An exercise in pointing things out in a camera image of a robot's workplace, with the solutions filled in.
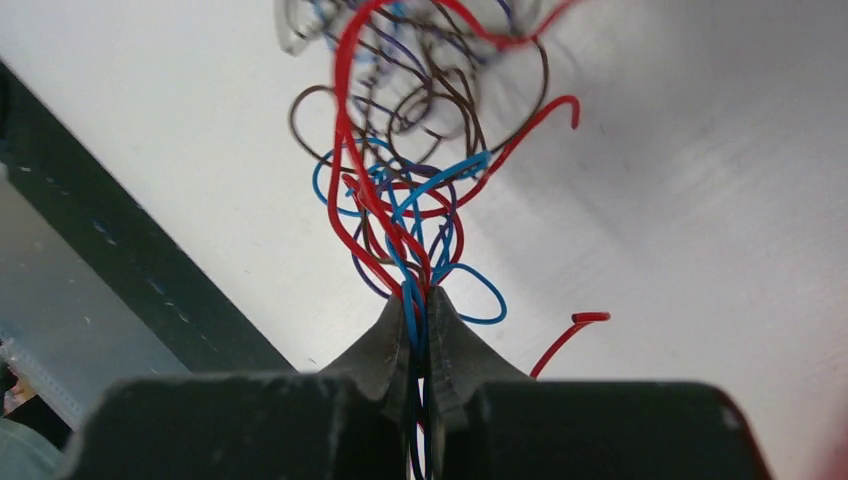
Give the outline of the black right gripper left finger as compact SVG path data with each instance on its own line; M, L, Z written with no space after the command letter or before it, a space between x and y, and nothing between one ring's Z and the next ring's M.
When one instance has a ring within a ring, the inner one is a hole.
M319 372L342 388L332 423L335 479L410 477L411 361L403 302L391 297L376 322Z

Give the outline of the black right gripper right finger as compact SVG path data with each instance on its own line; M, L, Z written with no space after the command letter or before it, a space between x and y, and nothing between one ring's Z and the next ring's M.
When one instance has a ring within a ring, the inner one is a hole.
M530 377L464 323L440 286L428 291L427 323L428 467L434 479L463 479L470 438L467 408L478 387Z

